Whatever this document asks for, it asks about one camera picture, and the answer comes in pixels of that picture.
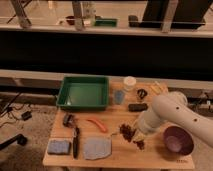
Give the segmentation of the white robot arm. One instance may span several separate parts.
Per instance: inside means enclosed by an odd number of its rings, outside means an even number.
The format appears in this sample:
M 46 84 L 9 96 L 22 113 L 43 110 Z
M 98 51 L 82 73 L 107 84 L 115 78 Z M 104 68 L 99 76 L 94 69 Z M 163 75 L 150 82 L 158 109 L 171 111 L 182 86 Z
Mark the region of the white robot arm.
M 162 93 L 152 98 L 147 110 L 135 120 L 134 138 L 153 134 L 165 121 L 177 124 L 213 148 L 213 120 L 199 115 L 188 106 L 181 92 Z

